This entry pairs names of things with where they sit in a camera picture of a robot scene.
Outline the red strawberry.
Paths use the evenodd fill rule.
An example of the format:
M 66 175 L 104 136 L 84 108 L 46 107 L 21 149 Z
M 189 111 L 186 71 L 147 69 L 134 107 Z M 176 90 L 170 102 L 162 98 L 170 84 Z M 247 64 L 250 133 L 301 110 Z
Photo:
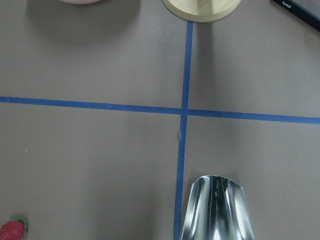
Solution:
M 0 240 L 22 240 L 27 234 L 27 224 L 22 219 L 8 221 L 0 228 Z

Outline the metal ice scoop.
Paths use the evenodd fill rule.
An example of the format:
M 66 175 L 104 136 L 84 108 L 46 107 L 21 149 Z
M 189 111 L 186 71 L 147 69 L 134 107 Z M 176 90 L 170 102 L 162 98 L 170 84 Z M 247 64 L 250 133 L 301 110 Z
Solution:
M 182 240 L 254 240 L 245 192 L 229 178 L 204 175 L 191 186 Z

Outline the wooden cup stand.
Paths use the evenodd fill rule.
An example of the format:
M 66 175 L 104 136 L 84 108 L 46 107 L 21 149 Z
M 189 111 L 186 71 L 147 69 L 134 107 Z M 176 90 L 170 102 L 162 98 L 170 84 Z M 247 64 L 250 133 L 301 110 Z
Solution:
M 163 0 L 177 17 L 195 23 L 209 23 L 230 15 L 241 0 Z

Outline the pink bowl with ice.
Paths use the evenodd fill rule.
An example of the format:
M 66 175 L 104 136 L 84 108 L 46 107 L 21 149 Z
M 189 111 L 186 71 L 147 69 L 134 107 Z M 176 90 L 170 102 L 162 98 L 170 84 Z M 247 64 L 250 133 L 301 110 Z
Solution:
M 87 5 L 97 3 L 100 0 L 60 0 L 63 3 L 73 4 L 73 5 Z

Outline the black monitor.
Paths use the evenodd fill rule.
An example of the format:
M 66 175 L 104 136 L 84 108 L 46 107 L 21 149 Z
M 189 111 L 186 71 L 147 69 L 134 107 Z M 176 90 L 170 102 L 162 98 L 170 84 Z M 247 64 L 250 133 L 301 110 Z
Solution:
M 273 2 L 320 31 L 320 0 L 273 0 Z

